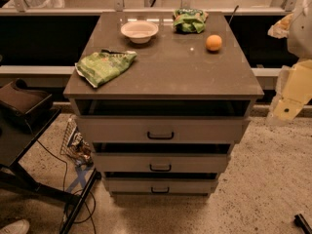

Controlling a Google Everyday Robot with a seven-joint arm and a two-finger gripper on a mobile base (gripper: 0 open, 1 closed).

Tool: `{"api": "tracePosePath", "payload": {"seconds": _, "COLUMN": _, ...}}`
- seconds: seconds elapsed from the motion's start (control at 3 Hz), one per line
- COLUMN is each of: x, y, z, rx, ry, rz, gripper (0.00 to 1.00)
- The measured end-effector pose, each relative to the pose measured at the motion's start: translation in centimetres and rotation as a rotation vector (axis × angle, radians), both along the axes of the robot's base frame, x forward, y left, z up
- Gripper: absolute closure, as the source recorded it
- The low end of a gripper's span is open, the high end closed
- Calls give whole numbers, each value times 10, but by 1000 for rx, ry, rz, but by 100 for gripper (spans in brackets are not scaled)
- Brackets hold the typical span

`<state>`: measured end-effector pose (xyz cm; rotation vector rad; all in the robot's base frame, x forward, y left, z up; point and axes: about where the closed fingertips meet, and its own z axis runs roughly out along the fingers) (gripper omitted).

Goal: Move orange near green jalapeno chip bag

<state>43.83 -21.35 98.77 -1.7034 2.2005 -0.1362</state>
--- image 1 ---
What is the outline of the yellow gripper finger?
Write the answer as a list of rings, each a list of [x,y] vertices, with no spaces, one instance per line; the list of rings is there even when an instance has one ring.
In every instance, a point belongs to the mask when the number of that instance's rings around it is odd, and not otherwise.
[[[301,59],[292,67],[283,66],[267,115],[269,125],[285,125],[312,99],[312,60]]]
[[[267,34],[277,39],[287,38],[292,18],[293,13],[284,16],[269,28]]]

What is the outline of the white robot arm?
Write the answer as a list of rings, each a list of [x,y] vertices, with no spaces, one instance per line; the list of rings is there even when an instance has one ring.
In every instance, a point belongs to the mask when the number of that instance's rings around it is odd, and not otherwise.
[[[268,35],[286,37],[288,51],[298,57],[292,67],[282,66],[267,116],[270,125],[284,125],[312,99],[312,0],[303,0],[271,26]]]

